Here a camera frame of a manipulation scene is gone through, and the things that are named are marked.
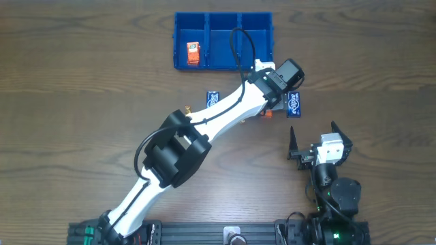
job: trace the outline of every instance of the blue plastic bin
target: blue plastic bin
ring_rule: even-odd
[[[256,13],[192,13],[176,12],[174,16],[174,68],[176,69],[237,69],[230,50],[230,31],[240,27],[253,39],[256,58],[273,61],[273,15]],[[200,64],[187,64],[186,43],[200,43]],[[234,46],[244,70],[252,64],[249,40],[241,32],[234,35]]]

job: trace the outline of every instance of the wood grain surface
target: wood grain surface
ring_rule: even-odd
[[[173,68],[175,11],[269,11],[276,64],[306,73],[302,117],[250,118],[149,218],[274,221],[316,211],[286,160],[330,131],[354,141],[340,176],[362,184],[372,244],[436,237],[434,0],[0,1],[0,240],[64,244],[68,222],[116,207],[134,150],[172,111],[230,94],[236,72]]]

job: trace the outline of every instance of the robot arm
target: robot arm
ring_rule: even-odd
[[[165,130],[152,138],[144,150],[147,157],[141,173],[150,181],[140,178],[119,207],[99,218],[99,228],[105,234],[107,244],[125,244],[128,237],[141,226],[158,196],[171,186],[176,188],[182,185],[198,170],[211,149],[211,142],[217,136],[241,120],[274,107],[280,102],[282,94],[291,90],[304,77],[302,69],[290,59],[278,70],[275,71],[274,68],[272,62],[256,60],[256,71],[250,73],[245,81],[242,100],[214,120],[190,127],[177,127],[202,122],[229,108],[238,101],[242,85],[210,108],[188,115],[177,110],[167,117],[161,128],[172,127],[174,130]],[[186,140],[189,146],[185,148],[179,140]]]

